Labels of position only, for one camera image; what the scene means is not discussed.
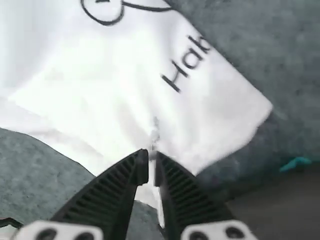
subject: black line drawing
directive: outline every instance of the black line drawing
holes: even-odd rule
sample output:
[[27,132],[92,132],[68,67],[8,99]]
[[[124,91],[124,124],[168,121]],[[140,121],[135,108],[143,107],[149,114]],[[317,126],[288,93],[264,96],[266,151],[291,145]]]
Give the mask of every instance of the black line drawing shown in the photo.
[[[110,0],[95,0],[96,4],[99,3],[106,3],[106,2],[110,2]],[[139,9],[139,10],[143,10],[143,11],[149,11],[149,12],[155,12],[155,13],[162,13],[162,12],[167,12],[170,10],[173,10],[172,7],[150,7],[150,6],[142,6],[142,5],[138,5],[138,4],[133,4],[133,3],[129,3],[129,2],[125,2],[124,0],[121,0],[121,11],[119,16],[111,21],[103,21],[100,20],[96,17],[94,17],[86,8],[85,6],[85,0],[80,0],[81,3],[81,7],[84,10],[84,12],[93,20],[95,20],[97,23],[103,25],[103,26],[112,26],[115,25],[116,23],[118,23],[125,14],[125,7],[128,8],[134,8],[134,9]]]

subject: white cloth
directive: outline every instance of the white cloth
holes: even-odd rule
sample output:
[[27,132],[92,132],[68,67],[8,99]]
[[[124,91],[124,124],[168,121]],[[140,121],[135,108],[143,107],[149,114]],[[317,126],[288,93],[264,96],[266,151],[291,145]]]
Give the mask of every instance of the white cloth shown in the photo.
[[[95,176],[147,149],[154,117],[158,149],[197,174],[246,145],[272,108],[162,0],[1,1],[0,33],[0,127]],[[158,197],[151,184],[136,195]]]

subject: white towel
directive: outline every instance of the white towel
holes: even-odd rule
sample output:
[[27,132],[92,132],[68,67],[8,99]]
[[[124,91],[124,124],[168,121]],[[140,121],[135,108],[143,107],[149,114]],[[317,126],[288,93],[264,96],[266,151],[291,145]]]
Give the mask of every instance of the white towel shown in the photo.
[[[272,109],[162,0],[1,1],[0,44],[0,127],[95,176],[148,149],[154,119],[156,147],[197,174]],[[136,199],[159,204],[152,182]]]

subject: gray carpet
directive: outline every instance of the gray carpet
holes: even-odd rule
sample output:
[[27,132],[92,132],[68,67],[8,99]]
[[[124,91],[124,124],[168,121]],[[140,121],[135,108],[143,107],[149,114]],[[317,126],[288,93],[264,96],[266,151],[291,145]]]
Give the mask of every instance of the gray carpet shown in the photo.
[[[248,146],[200,174],[203,184],[294,156],[320,159],[320,1],[168,2],[274,104]],[[0,217],[47,219],[92,178],[45,144],[0,129]],[[161,239],[156,223],[154,209],[137,203],[128,239]]]

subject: floor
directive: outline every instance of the floor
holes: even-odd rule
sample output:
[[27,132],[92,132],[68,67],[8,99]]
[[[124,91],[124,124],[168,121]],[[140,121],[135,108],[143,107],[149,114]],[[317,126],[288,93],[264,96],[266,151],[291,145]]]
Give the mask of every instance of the floor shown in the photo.
[[[274,105],[247,147],[199,178],[209,185],[215,175],[234,178],[280,159],[320,159],[320,1],[167,2]],[[235,162],[240,170],[226,168]],[[92,178],[45,144],[0,129],[0,217],[47,219]],[[162,239],[154,209],[137,203],[131,220],[129,240]]]

